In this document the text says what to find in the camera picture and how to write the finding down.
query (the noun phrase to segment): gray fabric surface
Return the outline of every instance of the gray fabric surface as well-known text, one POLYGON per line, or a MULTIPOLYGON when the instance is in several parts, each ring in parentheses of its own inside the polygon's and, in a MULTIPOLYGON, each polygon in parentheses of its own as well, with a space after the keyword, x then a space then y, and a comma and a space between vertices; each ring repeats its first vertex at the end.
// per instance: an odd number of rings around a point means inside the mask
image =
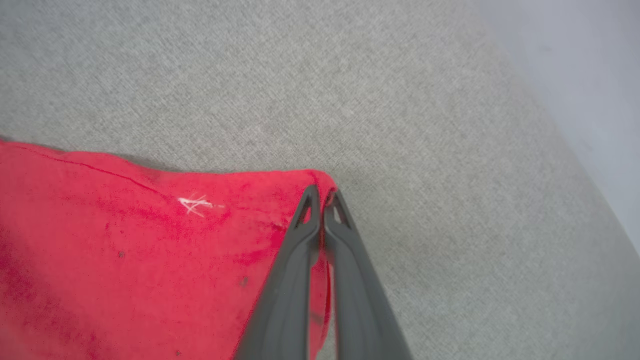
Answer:
POLYGON ((327 171, 416 359, 640 356, 638 255, 463 0, 4 0, 0 110, 152 167, 327 171))

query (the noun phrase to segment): dark spot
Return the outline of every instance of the dark spot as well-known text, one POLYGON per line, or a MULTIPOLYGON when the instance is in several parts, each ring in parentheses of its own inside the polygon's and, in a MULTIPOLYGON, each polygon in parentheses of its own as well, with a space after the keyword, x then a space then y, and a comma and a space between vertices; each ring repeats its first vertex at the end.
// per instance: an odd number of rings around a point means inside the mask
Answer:
POLYGON ((550 54, 554 52, 553 48, 546 44, 538 46, 538 49, 543 54, 550 54))
POLYGON ((593 151, 593 146, 591 146, 585 139, 581 139, 580 143, 582 143, 582 146, 588 151, 591 152, 593 151))
POLYGON ((322 325, 324 323, 324 316, 318 314, 318 313, 313 313, 311 312, 309 314, 309 317, 311 318, 311 321, 313 321, 314 323, 318 324, 318 325, 322 325))

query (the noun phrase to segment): gray carpet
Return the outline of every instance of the gray carpet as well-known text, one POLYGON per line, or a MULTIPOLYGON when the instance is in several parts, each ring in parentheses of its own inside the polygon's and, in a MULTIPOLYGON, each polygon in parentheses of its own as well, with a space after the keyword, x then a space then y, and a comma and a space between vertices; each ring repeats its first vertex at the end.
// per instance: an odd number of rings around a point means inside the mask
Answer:
POLYGON ((0 110, 151 167, 328 172, 416 359, 640 356, 638 255, 464 0, 2 0, 0 110))

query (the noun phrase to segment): red cloth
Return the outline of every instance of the red cloth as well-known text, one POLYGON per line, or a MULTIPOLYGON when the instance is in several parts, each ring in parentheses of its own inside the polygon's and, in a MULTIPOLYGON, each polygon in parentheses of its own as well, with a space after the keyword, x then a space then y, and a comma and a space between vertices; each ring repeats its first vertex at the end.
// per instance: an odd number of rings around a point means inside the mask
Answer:
MULTIPOLYGON (((232 358, 310 184, 335 187, 315 170, 163 172, 0 141, 0 358, 232 358)), ((323 254, 311 281, 315 357, 323 254)))

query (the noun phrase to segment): red towel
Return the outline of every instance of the red towel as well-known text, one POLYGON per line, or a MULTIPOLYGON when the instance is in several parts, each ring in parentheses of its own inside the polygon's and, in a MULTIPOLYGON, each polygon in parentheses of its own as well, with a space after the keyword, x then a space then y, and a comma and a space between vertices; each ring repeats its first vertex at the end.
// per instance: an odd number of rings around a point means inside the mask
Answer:
MULTIPOLYGON (((195 174, 0 141, 0 358, 231 359, 315 170, 195 174)), ((330 315, 312 269, 309 345, 330 315)))

